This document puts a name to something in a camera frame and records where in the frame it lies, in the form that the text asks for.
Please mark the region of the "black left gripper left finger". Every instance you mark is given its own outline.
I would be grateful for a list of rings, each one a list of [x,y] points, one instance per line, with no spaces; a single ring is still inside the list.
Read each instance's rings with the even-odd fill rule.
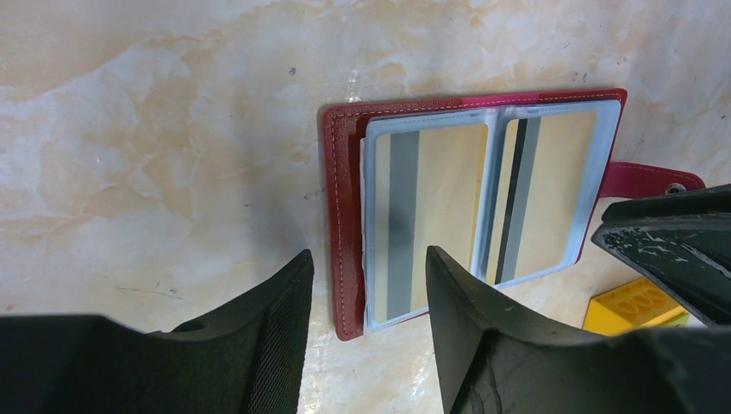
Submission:
[[[4,413],[294,413],[314,262],[303,250],[169,332],[101,315],[1,320]]]

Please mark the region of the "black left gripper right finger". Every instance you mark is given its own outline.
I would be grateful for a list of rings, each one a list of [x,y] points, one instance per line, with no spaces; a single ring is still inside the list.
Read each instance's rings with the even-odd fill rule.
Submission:
[[[428,309],[447,413],[727,413],[727,328],[600,336],[552,320],[426,252]]]

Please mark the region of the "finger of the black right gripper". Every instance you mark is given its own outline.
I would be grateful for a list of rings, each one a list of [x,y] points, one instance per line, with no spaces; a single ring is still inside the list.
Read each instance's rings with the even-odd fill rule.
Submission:
[[[702,323],[730,324],[730,187],[612,204],[592,242]]]

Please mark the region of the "gold credit card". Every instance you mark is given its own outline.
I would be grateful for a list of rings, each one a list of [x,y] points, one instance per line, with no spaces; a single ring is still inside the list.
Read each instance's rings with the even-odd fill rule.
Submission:
[[[509,283],[571,261],[573,219],[597,113],[508,121],[485,280]]]
[[[428,306],[425,254],[472,260],[489,128],[473,124],[375,140],[372,321],[381,328]]]

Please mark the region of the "red leather card holder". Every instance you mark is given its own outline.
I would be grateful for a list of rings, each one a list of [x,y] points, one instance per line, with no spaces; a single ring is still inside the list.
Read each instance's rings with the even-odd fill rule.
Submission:
[[[498,288],[579,261],[598,200],[701,190],[615,161],[622,88],[341,103],[322,112],[334,330],[343,342],[428,312],[444,248]]]

